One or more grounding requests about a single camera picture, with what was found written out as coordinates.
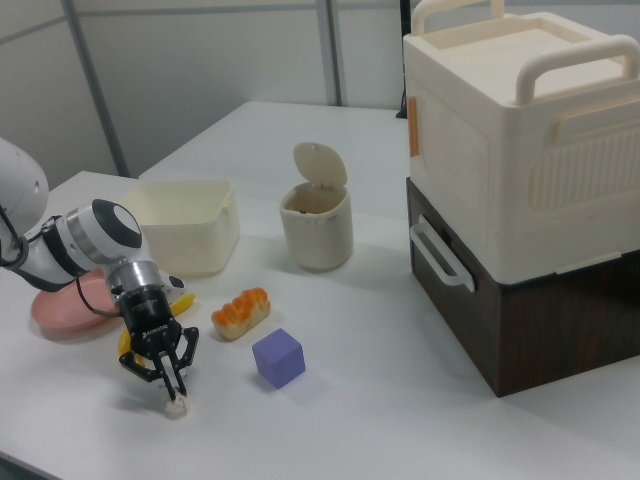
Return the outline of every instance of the bin lid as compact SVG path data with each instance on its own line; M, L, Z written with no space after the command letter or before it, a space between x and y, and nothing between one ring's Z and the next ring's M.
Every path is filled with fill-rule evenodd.
M321 143L299 143L293 159L304 178L323 188L339 188L347 183L347 170L338 152Z

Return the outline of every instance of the dark wooden box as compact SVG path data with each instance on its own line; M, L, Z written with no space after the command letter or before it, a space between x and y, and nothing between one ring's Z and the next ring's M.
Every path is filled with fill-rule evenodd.
M445 285L411 242L413 273L498 397L640 354L640 251L502 285L410 179L407 197L409 226L423 215L473 277L474 292Z

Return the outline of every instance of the pink bowl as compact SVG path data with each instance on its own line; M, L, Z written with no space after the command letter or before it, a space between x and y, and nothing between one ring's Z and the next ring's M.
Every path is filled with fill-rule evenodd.
M115 311L101 269L80 278L82 293L89 304L98 310ZM89 310L78 294L75 282L57 292L40 292L31 304L31 316L43 328L56 331L77 331L95 327L108 317Z

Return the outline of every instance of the white table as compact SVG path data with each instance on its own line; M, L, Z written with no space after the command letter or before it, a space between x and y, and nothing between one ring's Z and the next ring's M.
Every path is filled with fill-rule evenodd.
M192 411L168 420L165 393L122 369L111 322L90 338L44 338L36 291L0 272L2 456L65 479L637 478L640 360L497 399L410 270L405 124L395 112L249 103L142 180L236 182L242 236L220 274L189 281L180 317L201 339ZM353 197L355 246L339 269L290 259L280 198L303 180L300 141L333 146ZM81 173L49 212L117 199L134 181ZM262 286L273 311L234 342L209 315ZM307 372L281 390L251 345L284 328Z

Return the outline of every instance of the purple block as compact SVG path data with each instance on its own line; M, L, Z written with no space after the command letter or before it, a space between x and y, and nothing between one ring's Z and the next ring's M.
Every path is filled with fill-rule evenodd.
M302 345L279 328L253 345L258 372L281 388L305 371Z

